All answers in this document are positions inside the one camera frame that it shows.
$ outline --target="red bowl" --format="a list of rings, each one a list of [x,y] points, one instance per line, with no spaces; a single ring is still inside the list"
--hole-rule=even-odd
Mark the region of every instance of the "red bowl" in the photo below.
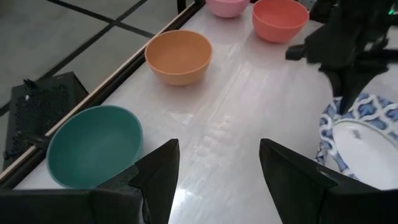
[[[260,0],[253,7],[253,26],[265,40],[286,43],[309,20],[307,9],[293,0]]]

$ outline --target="teal bowl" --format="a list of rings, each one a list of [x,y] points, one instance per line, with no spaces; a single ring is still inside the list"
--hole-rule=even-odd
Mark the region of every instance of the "teal bowl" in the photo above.
[[[118,106],[95,106],[69,119],[51,139],[47,167],[65,188],[90,189],[133,165],[142,154],[138,119]]]

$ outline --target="blue pattern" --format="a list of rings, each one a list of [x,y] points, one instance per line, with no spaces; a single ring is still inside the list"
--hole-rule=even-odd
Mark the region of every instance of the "blue pattern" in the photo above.
[[[344,172],[344,170],[348,169],[347,164],[344,162],[343,158],[341,158],[340,154],[336,154],[335,161],[337,162],[337,166],[340,172]]]
[[[328,120],[326,118],[321,118],[321,120],[319,120],[319,126],[322,126],[324,124],[328,124]]]
[[[393,122],[398,121],[398,108],[387,111],[386,116],[393,120]]]
[[[381,105],[381,108],[383,108],[383,109],[386,106],[393,104],[393,102],[391,102],[391,101],[389,101],[389,100],[387,100],[385,98],[381,98],[380,96],[377,97],[377,100],[379,101],[379,103]]]
[[[353,134],[354,134],[356,139],[362,139],[361,134],[359,133],[358,130],[353,130]]]
[[[359,118],[363,118],[364,116],[375,114],[376,110],[377,110],[376,107],[373,105],[373,100],[370,101],[369,103],[360,105],[358,107]]]
[[[333,103],[336,105],[336,108],[340,108],[341,100],[334,99]]]
[[[324,149],[331,149],[331,144],[328,143],[327,141],[322,140],[321,145],[323,146]]]
[[[368,121],[371,125],[377,127],[381,130],[387,129],[387,124],[383,122],[380,118],[374,118],[373,120]]]
[[[326,138],[328,138],[328,139],[333,140],[333,131],[332,131],[331,129],[323,130],[322,133],[321,133],[321,135],[322,135],[323,137],[326,137]]]
[[[358,101],[364,100],[364,99],[368,99],[369,98],[369,94],[367,93],[360,93],[357,97]]]
[[[395,132],[391,131],[391,132],[388,133],[388,135],[389,135],[390,137],[392,137],[393,140],[398,141],[398,134],[396,134]]]
[[[343,115],[343,119],[354,119],[354,113],[353,111],[349,111],[346,114]]]
[[[370,98],[376,100],[365,103],[365,101],[369,101]],[[355,119],[360,122],[368,123],[373,127],[379,129],[386,136],[389,136],[392,141],[398,142],[398,124],[396,123],[398,122],[398,108],[386,111],[385,108],[389,105],[394,105],[393,102],[380,96],[361,93],[357,97],[354,105],[348,110],[346,114],[344,114],[343,116],[337,116],[336,110],[338,110],[338,108],[340,107],[340,103],[341,99],[333,99],[332,104],[328,105],[323,112],[323,117],[320,119],[319,122],[320,136],[322,137],[322,140],[320,142],[320,148],[317,152],[315,160],[320,164],[325,165],[325,160],[328,159],[328,153],[334,150],[333,158],[339,168],[339,171],[342,174],[347,175],[348,177],[358,180],[355,174],[350,171],[349,167],[340,156],[339,152],[336,151],[337,149],[333,149],[333,125],[325,125],[329,124],[329,119],[325,118],[324,116],[331,118],[332,124],[340,119]],[[383,113],[377,113],[378,110],[383,110]],[[355,136],[357,138],[361,137],[359,133],[355,134]]]
[[[335,114],[336,114],[336,110],[332,107],[332,105],[329,105],[327,108],[326,108],[326,114],[328,114],[331,118],[332,117],[334,117],[335,116]]]

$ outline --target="pink bowl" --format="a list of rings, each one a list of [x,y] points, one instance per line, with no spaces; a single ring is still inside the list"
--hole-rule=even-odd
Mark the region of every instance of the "pink bowl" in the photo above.
[[[270,42],[290,41],[309,18],[307,9],[293,0],[260,0],[253,6],[254,31]]]
[[[216,16],[232,18],[240,15],[250,0],[206,0],[207,6]]]

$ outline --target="bowl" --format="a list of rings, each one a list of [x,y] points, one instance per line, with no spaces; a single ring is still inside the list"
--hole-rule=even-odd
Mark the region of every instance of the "bowl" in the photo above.
[[[253,6],[254,31],[270,42],[290,41],[309,18],[307,9],[293,0],[260,0]]]
[[[138,161],[142,128],[128,110],[96,106],[68,120],[50,140],[47,167],[66,188],[90,189]]]
[[[398,188],[398,104],[361,93],[339,115],[341,97],[321,115],[315,160],[380,190]]]
[[[210,11],[222,18],[232,18],[240,15],[249,2],[250,0],[206,0]]]
[[[199,81],[209,66],[211,54],[211,44],[206,37],[189,30],[160,34],[145,49],[152,71],[171,85]]]

